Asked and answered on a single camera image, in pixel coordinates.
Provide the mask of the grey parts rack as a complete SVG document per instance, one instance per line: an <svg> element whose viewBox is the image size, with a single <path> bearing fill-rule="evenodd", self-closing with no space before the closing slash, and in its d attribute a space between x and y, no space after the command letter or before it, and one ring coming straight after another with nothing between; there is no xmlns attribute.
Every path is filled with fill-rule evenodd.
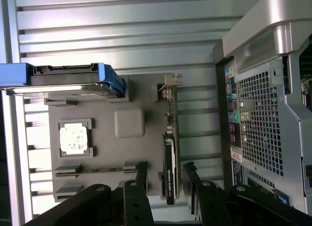
<svg viewBox="0 0 312 226"><path fill-rule="evenodd" d="M164 115L168 102L159 89L165 74L124 75L124 94L103 83L69 85L50 93L49 107L53 195L62 202L87 187L105 183L115 188L136 175L136 165L147 162L147 194L162 193ZM66 155L60 149L60 128L82 123L88 149Z"/></svg>

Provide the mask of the silver CPU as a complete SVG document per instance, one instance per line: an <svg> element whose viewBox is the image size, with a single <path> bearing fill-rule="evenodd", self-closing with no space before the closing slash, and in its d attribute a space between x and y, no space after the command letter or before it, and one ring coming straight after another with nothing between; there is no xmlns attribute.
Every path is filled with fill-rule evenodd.
<svg viewBox="0 0 312 226"><path fill-rule="evenodd" d="M84 154L88 149L87 128L82 123L64 124L60 128L60 149L66 155Z"/></svg>

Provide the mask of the open black PC case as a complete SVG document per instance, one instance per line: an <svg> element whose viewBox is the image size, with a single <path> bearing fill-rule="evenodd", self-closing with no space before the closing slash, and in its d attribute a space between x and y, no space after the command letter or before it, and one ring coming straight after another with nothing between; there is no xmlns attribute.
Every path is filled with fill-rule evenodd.
<svg viewBox="0 0 312 226"><path fill-rule="evenodd" d="M312 0L260 0L214 59L225 188L312 216Z"/></svg>

